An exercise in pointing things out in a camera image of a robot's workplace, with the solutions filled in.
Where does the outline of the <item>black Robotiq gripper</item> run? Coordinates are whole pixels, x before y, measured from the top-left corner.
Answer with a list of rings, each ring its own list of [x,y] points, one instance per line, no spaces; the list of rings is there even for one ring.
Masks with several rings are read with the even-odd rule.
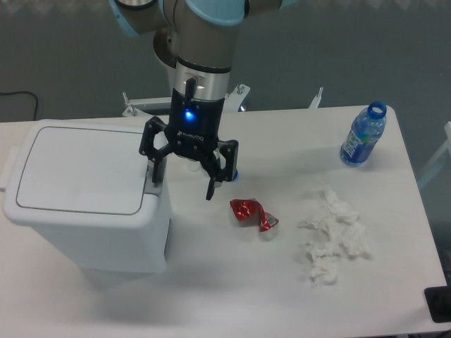
[[[166,157],[174,153],[180,157],[198,161],[208,173],[209,185],[206,200],[210,201],[216,188],[223,182],[231,182],[237,172],[239,142],[237,140],[218,141],[218,129],[225,99],[215,101],[188,101],[184,95],[173,90],[171,112],[168,124],[154,116],[144,125],[139,153],[146,156],[152,165],[152,182],[163,182]],[[166,143],[156,148],[158,135],[165,137]],[[225,164],[221,166],[215,149],[222,155]]]

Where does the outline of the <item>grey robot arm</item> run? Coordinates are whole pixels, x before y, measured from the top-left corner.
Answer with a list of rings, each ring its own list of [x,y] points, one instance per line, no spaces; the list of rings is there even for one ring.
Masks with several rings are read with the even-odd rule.
[[[154,51],[174,71],[168,122],[144,126],[139,152],[152,182],[162,180],[166,156],[196,161],[210,180],[206,199],[236,173],[239,143],[218,138],[233,56],[242,21],[292,5],[291,1],[110,1],[130,36],[154,32]]]

